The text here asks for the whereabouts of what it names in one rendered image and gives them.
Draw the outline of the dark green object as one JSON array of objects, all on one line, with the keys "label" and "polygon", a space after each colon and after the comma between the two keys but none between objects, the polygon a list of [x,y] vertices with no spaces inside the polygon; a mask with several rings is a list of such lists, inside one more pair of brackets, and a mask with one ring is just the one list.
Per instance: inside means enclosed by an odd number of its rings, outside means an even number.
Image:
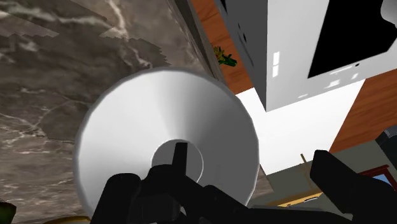
[{"label": "dark green object", "polygon": [[17,207],[8,202],[0,202],[0,224],[11,224]]}]

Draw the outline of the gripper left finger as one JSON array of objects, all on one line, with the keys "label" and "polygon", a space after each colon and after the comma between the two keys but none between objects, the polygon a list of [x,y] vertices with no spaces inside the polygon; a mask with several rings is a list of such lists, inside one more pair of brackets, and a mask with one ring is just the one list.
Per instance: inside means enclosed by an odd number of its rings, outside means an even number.
[{"label": "gripper left finger", "polygon": [[176,143],[171,164],[152,167],[146,178],[111,176],[90,224],[238,224],[247,207],[212,185],[186,175],[187,143]]}]

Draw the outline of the dark grey ribbed cylinder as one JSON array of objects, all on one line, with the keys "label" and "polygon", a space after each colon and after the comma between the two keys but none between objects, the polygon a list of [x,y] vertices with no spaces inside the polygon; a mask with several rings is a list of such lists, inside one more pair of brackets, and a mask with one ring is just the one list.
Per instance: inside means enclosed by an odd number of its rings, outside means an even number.
[{"label": "dark grey ribbed cylinder", "polygon": [[385,129],[375,141],[390,162],[397,167],[397,125]]}]

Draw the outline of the red framed picture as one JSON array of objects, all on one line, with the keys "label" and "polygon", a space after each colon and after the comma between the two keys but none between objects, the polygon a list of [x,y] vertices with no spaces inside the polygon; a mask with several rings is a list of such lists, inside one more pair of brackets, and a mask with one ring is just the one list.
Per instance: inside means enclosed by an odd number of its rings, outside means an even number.
[{"label": "red framed picture", "polygon": [[388,165],[382,165],[373,169],[369,169],[367,171],[360,172],[359,174],[381,180],[391,185],[393,189],[397,191],[397,181],[393,178],[393,176],[389,172]]}]

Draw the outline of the white bowl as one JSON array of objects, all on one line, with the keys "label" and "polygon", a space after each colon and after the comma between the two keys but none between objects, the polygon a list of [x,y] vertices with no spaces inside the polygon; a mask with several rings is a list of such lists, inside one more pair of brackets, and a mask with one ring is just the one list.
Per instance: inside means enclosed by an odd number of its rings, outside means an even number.
[{"label": "white bowl", "polygon": [[178,141],[189,144],[189,177],[249,202],[260,160],[243,103],[212,77],[159,67],[120,80],[85,115],[75,138],[73,174],[86,213],[94,214],[112,175],[145,178],[153,165],[171,162]]}]

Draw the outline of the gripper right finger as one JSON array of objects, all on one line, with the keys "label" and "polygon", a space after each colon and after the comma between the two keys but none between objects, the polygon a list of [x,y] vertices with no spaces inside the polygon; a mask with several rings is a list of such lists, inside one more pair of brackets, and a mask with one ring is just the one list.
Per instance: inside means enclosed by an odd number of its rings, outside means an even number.
[{"label": "gripper right finger", "polygon": [[310,178],[353,224],[397,224],[397,191],[389,184],[354,172],[326,150],[316,150]]}]

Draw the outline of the green yellow plant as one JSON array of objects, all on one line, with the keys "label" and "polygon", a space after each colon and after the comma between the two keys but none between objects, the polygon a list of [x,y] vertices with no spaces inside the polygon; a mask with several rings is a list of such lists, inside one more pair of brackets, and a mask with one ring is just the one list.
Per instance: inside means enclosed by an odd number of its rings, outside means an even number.
[{"label": "green yellow plant", "polygon": [[220,46],[214,46],[213,50],[219,65],[224,64],[231,67],[235,67],[237,65],[237,61],[232,58],[232,55],[225,55],[225,51]]}]

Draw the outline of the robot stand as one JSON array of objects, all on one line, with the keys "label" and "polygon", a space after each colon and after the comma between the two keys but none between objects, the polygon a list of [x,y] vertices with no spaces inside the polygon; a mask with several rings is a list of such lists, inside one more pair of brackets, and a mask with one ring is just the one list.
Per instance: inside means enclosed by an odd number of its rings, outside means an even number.
[{"label": "robot stand", "polygon": [[266,111],[397,69],[397,0],[213,0]]}]

